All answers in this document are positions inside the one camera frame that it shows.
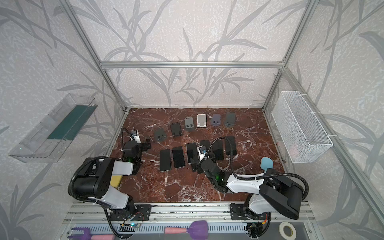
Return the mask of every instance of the transparent plastic container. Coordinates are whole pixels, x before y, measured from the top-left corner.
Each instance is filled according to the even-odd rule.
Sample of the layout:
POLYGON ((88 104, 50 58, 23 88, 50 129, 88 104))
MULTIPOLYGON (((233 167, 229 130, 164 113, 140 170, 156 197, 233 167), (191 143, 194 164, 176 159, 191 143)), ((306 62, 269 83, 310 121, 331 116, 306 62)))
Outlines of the transparent plastic container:
POLYGON ((97 107, 93 100, 68 94, 9 155, 22 162, 57 162, 97 107))

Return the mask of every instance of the roll of tape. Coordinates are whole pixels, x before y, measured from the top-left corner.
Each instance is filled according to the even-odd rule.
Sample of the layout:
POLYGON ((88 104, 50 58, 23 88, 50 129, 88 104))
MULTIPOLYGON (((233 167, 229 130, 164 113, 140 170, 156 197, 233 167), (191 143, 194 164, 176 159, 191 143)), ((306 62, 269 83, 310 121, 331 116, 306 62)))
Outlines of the roll of tape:
POLYGON ((284 239, 286 239, 286 240, 295 240, 296 239, 296 229, 289 222, 282 222, 282 223, 280 223, 280 225, 279 225, 279 232, 280 232, 280 235, 284 239), (285 234, 285 232, 284 232, 284 228, 285 227, 288 227, 291 230, 291 234, 290 235, 286 235, 285 234))

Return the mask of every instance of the gray wall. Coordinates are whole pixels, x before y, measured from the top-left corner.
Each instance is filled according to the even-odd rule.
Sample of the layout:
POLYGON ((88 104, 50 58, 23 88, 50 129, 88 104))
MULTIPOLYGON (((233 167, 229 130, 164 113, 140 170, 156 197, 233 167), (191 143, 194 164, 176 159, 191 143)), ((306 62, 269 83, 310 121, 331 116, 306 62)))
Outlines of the gray wall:
POLYGON ((57 1, 0 2, 0 238, 51 240, 73 199, 69 179, 103 154, 123 112, 57 1), (98 105, 57 163, 22 163, 8 153, 68 93, 98 105))
MULTIPOLYGON (((384 1, 320 1, 289 69, 384 196, 384 1)), ((267 107, 272 133, 290 172, 310 185, 307 200, 326 239, 384 239, 384 229, 332 150, 293 165, 267 107)))
MULTIPOLYGON (((307 0, 71 0, 103 61, 281 61, 307 0)), ((275 69, 113 69, 128 106, 260 107, 275 69)))

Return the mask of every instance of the marble tabletop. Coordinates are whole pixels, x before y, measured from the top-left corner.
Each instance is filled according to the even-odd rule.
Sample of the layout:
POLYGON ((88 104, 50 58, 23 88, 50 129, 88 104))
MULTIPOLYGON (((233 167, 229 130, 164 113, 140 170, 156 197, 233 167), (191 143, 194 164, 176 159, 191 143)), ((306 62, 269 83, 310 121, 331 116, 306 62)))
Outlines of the marble tabletop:
MULTIPOLYGON (((233 168, 238 174, 258 174, 262 157, 269 157, 274 161, 273 168, 284 172, 279 160, 276 147, 269 132, 263 112, 260 108, 167 108, 167 109, 130 109, 124 123, 128 130, 137 129, 140 139, 145 142, 151 139, 152 148, 142 155, 142 166, 135 176, 123 176, 119 190, 133 196, 135 202, 181 202, 181 201, 244 201, 247 193, 222 194, 213 188, 205 174, 192 172, 187 163, 186 144, 199 143, 222 136, 235 136, 238 155, 233 159, 233 168), (213 114, 221 114, 224 121, 225 114, 236 114, 235 126, 226 129, 223 126, 213 127, 210 118, 213 114), (195 131, 185 131, 184 118, 193 117, 195 126, 197 114, 207 115, 207 127, 197 128, 195 131), (179 122, 183 135, 172 137, 169 125, 179 122), (154 131, 163 128, 167 139, 163 142, 154 141, 154 131), (167 172, 159 170, 159 152, 182 146, 185 157, 185 167, 172 169, 167 172)), ((129 137, 124 134, 124 142, 129 137)), ((116 140, 111 157, 121 157, 120 138, 116 140)), ((225 155, 223 161, 218 161, 223 170, 230 170, 229 157, 225 155)))

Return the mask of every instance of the smartphone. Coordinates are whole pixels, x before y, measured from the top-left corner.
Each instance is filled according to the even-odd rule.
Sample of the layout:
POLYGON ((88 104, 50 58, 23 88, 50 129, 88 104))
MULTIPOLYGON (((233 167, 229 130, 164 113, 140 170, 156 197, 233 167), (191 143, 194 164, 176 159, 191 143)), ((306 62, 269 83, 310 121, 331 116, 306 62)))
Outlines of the smartphone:
POLYGON ((222 139, 219 139, 216 142, 212 143, 212 152, 215 154, 215 159, 217 161, 224 160, 224 149, 222 139))
MULTIPOLYGON (((237 155, 237 150, 236 150, 236 141, 235 141, 235 137, 234 136, 225 136, 230 142, 231 142, 231 145, 232 145, 232 156, 236 156, 237 155)), ((231 148, 229 146, 229 143, 227 140, 224 140, 225 141, 225 154, 227 154, 228 156, 231 154, 231 148)))
POLYGON ((183 153, 183 147, 172 148, 173 166, 175 168, 185 167, 185 159, 183 153))
POLYGON ((207 151, 209 149, 209 146, 210 146, 210 143, 209 143, 209 140, 201 140, 200 141, 200 146, 203 145, 204 147, 207 148, 207 151))
POLYGON ((197 153, 197 145, 195 142, 187 144, 187 161, 189 164, 197 163, 199 156, 197 153))
POLYGON ((171 170, 170 165, 170 149, 160 151, 160 172, 171 170))

